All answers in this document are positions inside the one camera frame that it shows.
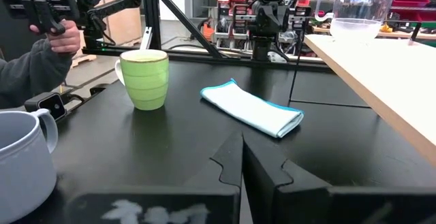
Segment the green mug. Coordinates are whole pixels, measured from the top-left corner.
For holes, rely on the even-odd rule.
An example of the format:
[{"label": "green mug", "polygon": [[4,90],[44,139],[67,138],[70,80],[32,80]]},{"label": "green mug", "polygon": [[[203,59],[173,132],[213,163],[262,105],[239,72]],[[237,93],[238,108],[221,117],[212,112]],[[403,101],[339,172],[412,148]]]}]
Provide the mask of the green mug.
[{"label": "green mug", "polygon": [[115,72],[135,108],[155,110],[163,106],[169,65],[168,55],[161,50],[131,50],[120,55]]}]

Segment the black table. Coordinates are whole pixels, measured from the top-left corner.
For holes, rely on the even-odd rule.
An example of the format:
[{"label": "black table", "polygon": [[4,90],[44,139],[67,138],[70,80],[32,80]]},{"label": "black table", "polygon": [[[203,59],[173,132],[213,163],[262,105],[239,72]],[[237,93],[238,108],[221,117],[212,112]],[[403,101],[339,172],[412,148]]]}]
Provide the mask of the black table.
[{"label": "black table", "polygon": [[[305,118],[276,140],[200,99],[205,86],[234,78],[242,89],[286,106],[292,74],[172,62],[166,104],[150,112],[135,110],[121,83],[110,85],[59,123],[60,140],[52,155],[57,187],[41,207],[17,223],[59,223],[65,203],[89,189],[184,185],[239,131],[276,144],[294,163],[333,185],[435,185],[430,164],[371,109],[292,103],[305,111]],[[317,99],[337,83],[334,74],[301,71],[295,99]],[[361,103],[353,91],[341,89],[329,101]]]}]

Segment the gray sleeve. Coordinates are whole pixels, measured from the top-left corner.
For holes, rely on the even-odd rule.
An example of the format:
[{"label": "gray sleeve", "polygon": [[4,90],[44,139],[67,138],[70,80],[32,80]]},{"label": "gray sleeve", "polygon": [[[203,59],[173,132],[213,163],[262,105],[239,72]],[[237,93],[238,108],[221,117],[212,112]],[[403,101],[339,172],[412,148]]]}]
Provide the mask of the gray sleeve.
[{"label": "gray sleeve", "polygon": [[59,86],[68,74],[72,55],[57,54],[47,39],[30,52],[6,62],[0,59],[0,108],[13,108]]}]

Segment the hand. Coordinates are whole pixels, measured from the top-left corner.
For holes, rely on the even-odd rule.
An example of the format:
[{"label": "hand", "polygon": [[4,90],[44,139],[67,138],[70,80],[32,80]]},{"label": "hand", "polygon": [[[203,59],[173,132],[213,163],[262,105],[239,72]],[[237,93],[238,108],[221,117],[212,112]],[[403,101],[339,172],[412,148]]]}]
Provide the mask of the hand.
[{"label": "hand", "polygon": [[[62,20],[61,24],[65,27],[64,34],[59,36],[47,34],[47,38],[52,46],[52,51],[56,53],[74,54],[80,50],[80,32],[74,21]],[[34,33],[40,32],[35,25],[31,25],[30,30]]]}]

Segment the folded cloth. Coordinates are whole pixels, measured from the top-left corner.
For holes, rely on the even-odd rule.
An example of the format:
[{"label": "folded cloth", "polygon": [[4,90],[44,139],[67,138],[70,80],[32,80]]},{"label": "folded cloth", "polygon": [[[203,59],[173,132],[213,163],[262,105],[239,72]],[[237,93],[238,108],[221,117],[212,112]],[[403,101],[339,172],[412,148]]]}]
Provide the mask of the folded cloth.
[{"label": "folded cloth", "polygon": [[233,79],[206,87],[200,94],[229,115],[275,138],[282,138],[293,130],[305,115],[301,110],[278,106],[245,92]]}]

